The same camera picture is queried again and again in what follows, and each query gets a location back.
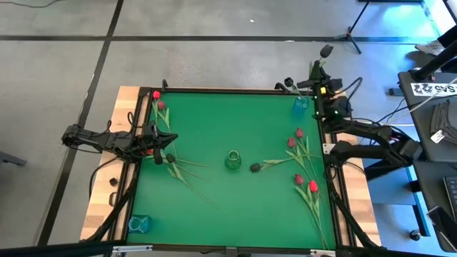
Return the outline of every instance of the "concrete floor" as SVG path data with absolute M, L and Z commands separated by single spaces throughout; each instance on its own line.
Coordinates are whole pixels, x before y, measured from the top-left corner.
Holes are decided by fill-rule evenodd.
M 21 3 L 46 4 L 49 0 Z M 116 0 L 67 0 L 45 9 L 0 4 L 0 35 L 104 36 Z M 370 4 L 353 32 L 376 38 L 408 37 L 413 41 L 437 37 L 449 28 L 442 1 L 427 1 L 431 16 L 420 4 Z M 363 4 L 356 0 L 130 0 L 125 1 L 116 36 L 335 36 L 357 17 Z M 60 137 L 75 122 L 91 83 L 102 41 L 0 40 L 0 150 L 26 158 L 23 168 L 0 169 L 0 248 L 30 246 L 56 179 L 65 148 Z M 112 42 L 101 72 L 86 128 L 102 131 L 119 86 L 236 87 L 272 89 L 287 76 L 308 76 L 308 64 L 318 58 L 324 42 L 271 41 L 130 41 Z M 351 100 L 354 116 L 379 119 L 401 100 L 385 95 L 396 86 L 397 73 L 424 65 L 431 57 L 402 40 L 359 44 L 332 43 L 324 66 L 345 85 L 358 76 L 363 86 Z M 409 116 L 396 121 L 410 124 Z M 50 243 L 79 239 L 88 201 L 90 173 L 99 156 L 78 153 Z M 399 244 L 395 224 L 404 223 L 395 211 L 376 208 L 384 246 L 400 251 L 443 255 L 436 242 L 422 247 Z M 381 218 L 394 216 L 395 221 Z M 175 253 L 160 253 L 176 256 Z M 196 256 L 198 253 L 180 253 Z

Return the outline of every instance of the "red tulip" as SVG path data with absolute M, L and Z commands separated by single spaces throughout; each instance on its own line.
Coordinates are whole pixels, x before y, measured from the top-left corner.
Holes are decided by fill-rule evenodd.
M 295 139 L 288 138 L 287 145 L 288 147 L 293 148 L 295 146 Z
M 302 138 L 303 137 L 303 130 L 301 128 L 297 129 L 297 132 L 295 133 L 297 138 Z
M 303 185 L 305 181 L 303 180 L 303 177 L 300 174 L 295 174 L 295 183 L 297 185 Z
M 159 107 L 159 109 L 163 110 L 163 109 L 165 109 L 165 102 L 164 101 L 159 101 L 157 103 L 157 106 Z
M 311 192 L 317 192 L 317 183 L 315 181 L 309 181 L 309 189 Z
M 152 97 L 153 97 L 154 99 L 156 99 L 156 100 L 159 99 L 159 98 L 160 98 L 160 92 L 159 92 L 159 91 L 153 92 L 153 93 L 152 93 Z

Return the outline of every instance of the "green glass vase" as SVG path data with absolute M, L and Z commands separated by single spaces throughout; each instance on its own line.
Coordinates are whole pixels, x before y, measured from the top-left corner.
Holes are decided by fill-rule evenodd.
M 241 156 L 237 150 L 230 150 L 226 157 L 226 167 L 230 170 L 236 170 L 241 166 Z

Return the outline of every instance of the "tripod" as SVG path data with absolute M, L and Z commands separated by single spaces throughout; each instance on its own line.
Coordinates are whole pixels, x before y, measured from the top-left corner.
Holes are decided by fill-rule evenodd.
M 354 27 L 357 25 L 357 22 L 360 19 L 360 17 L 362 17 L 362 14 L 364 13 L 364 11 L 365 11 L 366 7 L 368 6 L 368 4 L 370 4 L 369 1 L 366 2 L 366 4 L 363 7 L 362 11 L 358 15 L 356 21 L 354 22 L 354 24 L 352 24 L 352 26 L 348 27 L 348 31 L 345 34 L 342 34 L 342 35 L 339 35 L 339 36 L 335 36 L 335 39 L 344 39 L 344 40 L 352 42 L 354 47 L 356 47 L 358 54 L 362 54 L 362 51 L 360 51 L 359 47 L 357 46 L 357 42 L 352 37 L 351 32 L 354 30 Z

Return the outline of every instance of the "wooden platform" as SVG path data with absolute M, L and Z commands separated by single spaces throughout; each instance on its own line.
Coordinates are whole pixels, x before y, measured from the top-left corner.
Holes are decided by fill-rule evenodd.
M 111 117 L 111 131 L 130 130 L 131 126 L 127 121 L 127 113 L 129 111 L 135 112 L 139 89 L 139 86 L 121 86 L 119 88 L 116 104 L 114 105 L 113 115 Z M 140 113 L 139 123 L 137 126 L 141 125 L 143 122 L 144 110 L 146 110 L 146 108 L 142 108 L 141 110 L 142 112 Z M 337 138 L 338 140 L 344 140 L 352 144 L 357 144 L 357 138 L 352 135 L 339 134 Z M 113 157 L 114 155 L 110 153 L 103 153 L 100 163 L 104 163 Z M 351 158 L 349 161 L 359 165 L 360 167 L 363 167 L 362 160 L 359 158 Z M 92 196 L 87 208 L 86 219 L 82 228 L 81 239 L 85 239 L 91 236 L 111 212 L 113 207 L 109 205 L 109 196 L 113 192 L 117 192 L 117 186 L 111 186 L 109 184 L 109 179 L 120 179 L 122 165 L 122 161 L 116 160 L 98 171 L 94 181 Z M 133 168 L 134 166 L 130 165 L 129 173 L 127 176 L 127 185 L 125 188 L 128 187 L 130 182 L 129 175 L 131 175 Z M 343 172 L 346 182 L 349 205 L 353 217 L 357 220 L 361 228 L 368 234 L 370 239 L 374 243 L 381 245 L 365 174 L 362 173 L 358 168 L 351 165 L 345 165 L 343 167 Z M 339 190 L 337 181 L 335 181 L 335 185 L 337 186 L 337 190 Z M 114 236 L 115 239 L 121 238 L 121 229 L 123 226 L 122 221 L 124 221 L 125 209 L 126 208 L 124 207 L 124 210 L 119 215 L 116 234 Z M 338 213 L 343 244 L 349 245 L 346 223 L 344 222 L 344 218 L 341 212 L 338 211 Z

